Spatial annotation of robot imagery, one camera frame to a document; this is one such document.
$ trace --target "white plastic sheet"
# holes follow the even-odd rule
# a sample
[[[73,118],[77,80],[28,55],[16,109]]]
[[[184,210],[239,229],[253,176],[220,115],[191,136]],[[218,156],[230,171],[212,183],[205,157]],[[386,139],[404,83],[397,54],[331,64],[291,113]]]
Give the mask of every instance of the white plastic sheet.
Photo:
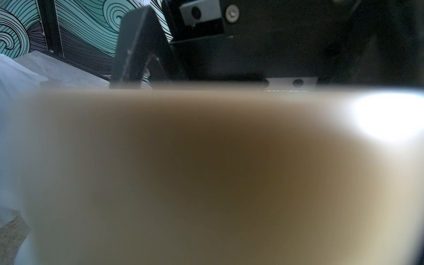
[[[33,91],[48,79],[0,54],[0,227],[13,220],[19,211],[9,168],[5,129],[9,123],[7,109],[21,95]]]

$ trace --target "bolt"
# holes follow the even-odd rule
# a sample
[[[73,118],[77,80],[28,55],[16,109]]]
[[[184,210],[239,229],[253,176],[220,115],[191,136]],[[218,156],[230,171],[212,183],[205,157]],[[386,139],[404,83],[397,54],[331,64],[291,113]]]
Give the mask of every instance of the bolt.
[[[225,18],[229,23],[235,23],[240,17],[240,10],[236,5],[229,5],[225,10]]]

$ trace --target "black metal bracket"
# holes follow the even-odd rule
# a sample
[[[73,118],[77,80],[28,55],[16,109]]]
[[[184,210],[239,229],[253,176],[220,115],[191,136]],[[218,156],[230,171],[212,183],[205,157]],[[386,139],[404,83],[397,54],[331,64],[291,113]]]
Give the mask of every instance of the black metal bracket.
[[[55,56],[63,58],[62,42],[54,0],[37,0],[41,24],[46,38],[47,49]]]
[[[185,79],[151,6],[132,10],[122,18],[111,88],[140,83],[147,71],[150,82]]]

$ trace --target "silver metal plate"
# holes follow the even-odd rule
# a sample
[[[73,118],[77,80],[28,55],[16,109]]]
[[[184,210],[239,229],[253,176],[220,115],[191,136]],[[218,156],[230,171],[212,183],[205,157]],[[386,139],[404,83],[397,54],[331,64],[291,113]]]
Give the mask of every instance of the silver metal plate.
[[[269,85],[264,90],[268,92],[311,91],[316,87],[318,77],[288,77],[267,78]]]
[[[201,16],[196,19],[192,15],[193,7],[200,9]],[[185,25],[193,25],[199,22],[215,20],[222,17],[219,0],[196,0],[180,6],[180,12]]]

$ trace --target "wall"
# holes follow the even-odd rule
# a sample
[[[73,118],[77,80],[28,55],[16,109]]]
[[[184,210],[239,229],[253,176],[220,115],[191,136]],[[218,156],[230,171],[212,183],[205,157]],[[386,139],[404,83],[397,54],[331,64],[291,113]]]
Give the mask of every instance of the wall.
[[[11,58],[46,51],[36,0],[0,0],[0,53]]]
[[[55,0],[64,57],[101,75],[110,76],[121,18],[140,8],[134,0]],[[151,0],[171,40],[159,0]]]

